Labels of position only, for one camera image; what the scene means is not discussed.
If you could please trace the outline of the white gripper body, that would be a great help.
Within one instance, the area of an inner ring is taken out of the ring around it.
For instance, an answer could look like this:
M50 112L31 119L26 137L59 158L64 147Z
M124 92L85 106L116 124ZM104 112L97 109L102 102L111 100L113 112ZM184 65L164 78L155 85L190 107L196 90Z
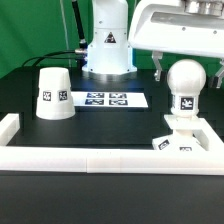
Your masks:
M224 58L224 0L141 0L128 40L136 49Z

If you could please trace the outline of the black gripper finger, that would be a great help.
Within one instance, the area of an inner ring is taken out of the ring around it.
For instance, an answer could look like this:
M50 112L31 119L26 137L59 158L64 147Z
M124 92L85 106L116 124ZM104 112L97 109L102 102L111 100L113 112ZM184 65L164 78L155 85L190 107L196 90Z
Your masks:
M163 58L163 53L162 52L159 52L159 51L153 51L152 52L152 60L153 60L153 63L155 65L155 68L156 68L156 72L154 74L154 77L155 77L156 81L159 81L160 77L161 77L162 66L161 66L160 61L162 60L162 58Z
M214 76L210 78L209 86L211 88L220 88L224 79L224 59L220 60L221 67Z

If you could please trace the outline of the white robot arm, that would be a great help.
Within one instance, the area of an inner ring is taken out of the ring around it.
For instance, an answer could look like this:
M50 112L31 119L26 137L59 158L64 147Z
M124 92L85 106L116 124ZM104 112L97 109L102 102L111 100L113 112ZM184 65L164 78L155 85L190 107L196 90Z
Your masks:
M105 78L135 70L132 50L152 52L159 79L165 52L219 58L211 85L224 81L224 0L141 0L131 20L123 0L93 0L94 37L86 72Z

